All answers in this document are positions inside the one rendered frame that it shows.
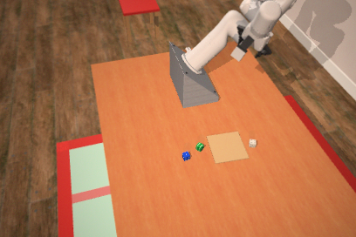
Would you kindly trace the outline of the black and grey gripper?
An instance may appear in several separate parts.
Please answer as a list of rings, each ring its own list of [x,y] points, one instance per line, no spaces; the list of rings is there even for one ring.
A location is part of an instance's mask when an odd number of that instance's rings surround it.
[[[252,20],[253,21],[253,20]],[[255,58],[260,57],[261,55],[270,55],[272,52],[269,48],[269,46],[267,45],[267,43],[270,41],[270,37],[255,37],[251,32],[250,32],[250,26],[252,21],[249,23],[249,26],[247,26],[246,28],[242,25],[238,25],[237,26],[237,30],[238,30],[238,34],[239,34],[239,42],[238,44],[240,44],[247,36],[251,36],[255,41],[251,44],[251,46],[258,51],[258,53],[256,54]],[[251,34],[254,36],[252,36]],[[243,38],[243,39],[242,39]],[[261,39],[259,39],[261,38]],[[268,40],[268,41],[267,41]],[[259,56],[260,55],[260,56]]]

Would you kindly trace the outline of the blue die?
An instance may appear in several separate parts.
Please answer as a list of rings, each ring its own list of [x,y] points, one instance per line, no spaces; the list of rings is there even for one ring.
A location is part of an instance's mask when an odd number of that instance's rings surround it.
[[[188,152],[183,152],[183,153],[182,153],[182,157],[183,157],[184,161],[186,161],[186,160],[189,160],[189,159],[190,159],[190,155],[189,155],[189,153],[188,153]]]

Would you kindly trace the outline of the white die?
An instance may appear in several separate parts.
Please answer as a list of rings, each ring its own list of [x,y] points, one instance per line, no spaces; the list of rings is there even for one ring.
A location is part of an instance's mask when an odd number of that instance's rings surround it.
[[[250,139],[250,142],[249,142],[249,147],[256,147],[256,144],[257,144],[257,142],[256,142],[256,140],[255,139]]]

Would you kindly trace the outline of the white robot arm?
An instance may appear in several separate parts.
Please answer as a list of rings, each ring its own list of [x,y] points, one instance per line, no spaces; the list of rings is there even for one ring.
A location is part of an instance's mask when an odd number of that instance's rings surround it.
[[[250,31],[255,37],[272,37],[272,29],[278,19],[289,10],[297,0],[243,0],[240,11],[252,23]],[[248,21],[236,10],[229,11],[221,22],[193,49],[187,47],[187,53],[181,55],[190,70],[201,75],[202,68],[211,61],[227,43],[228,36],[238,43],[239,35],[236,27],[247,26]],[[241,61],[247,49],[255,40],[247,36],[233,50],[231,56]],[[190,51],[191,50],[191,51]],[[241,60],[240,60],[241,59]]]

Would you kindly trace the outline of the green die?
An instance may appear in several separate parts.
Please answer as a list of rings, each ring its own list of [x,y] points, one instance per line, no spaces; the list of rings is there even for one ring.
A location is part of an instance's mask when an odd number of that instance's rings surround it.
[[[199,152],[201,152],[204,149],[204,145],[202,143],[198,143],[195,147],[195,149]]]

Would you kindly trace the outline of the tan mat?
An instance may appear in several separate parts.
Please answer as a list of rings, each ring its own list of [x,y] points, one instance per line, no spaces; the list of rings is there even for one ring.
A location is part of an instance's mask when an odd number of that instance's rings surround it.
[[[238,132],[210,135],[207,140],[216,164],[249,159]]]

